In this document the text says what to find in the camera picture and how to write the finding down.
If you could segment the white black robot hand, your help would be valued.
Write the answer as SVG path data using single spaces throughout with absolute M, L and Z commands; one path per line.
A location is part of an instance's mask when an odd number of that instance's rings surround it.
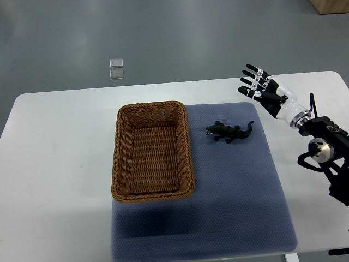
M 298 103 L 297 96 L 274 75 L 247 64 L 245 77 L 238 92 L 259 102 L 276 119 L 284 120 L 291 128 L 300 128 L 310 120 L 311 112 Z

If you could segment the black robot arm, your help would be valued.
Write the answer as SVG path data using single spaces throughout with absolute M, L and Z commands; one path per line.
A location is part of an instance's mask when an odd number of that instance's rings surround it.
M 348 132 L 327 116 L 305 118 L 296 127 L 301 136 L 314 137 L 297 163 L 324 173 L 330 183 L 329 195 L 348 206 Z

